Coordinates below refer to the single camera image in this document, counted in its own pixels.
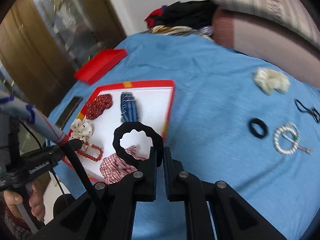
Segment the person's left hand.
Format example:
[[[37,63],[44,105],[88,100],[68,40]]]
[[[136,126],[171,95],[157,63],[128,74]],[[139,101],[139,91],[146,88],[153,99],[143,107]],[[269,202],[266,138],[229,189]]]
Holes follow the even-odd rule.
[[[46,213],[43,201],[43,194],[44,190],[46,190],[46,186],[43,189],[41,183],[38,180],[35,180],[32,183],[31,188],[32,194],[29,196],[29,206],[31,208],[31,213],[34,217],[37,218],[37,220],[43,221],[44,215]],[[23,203],[22,197],[14,191],[6,190],[4,191],[4,200],[13,216],[18,219],[22,219],[22,215],[17,208],[18,204]]]

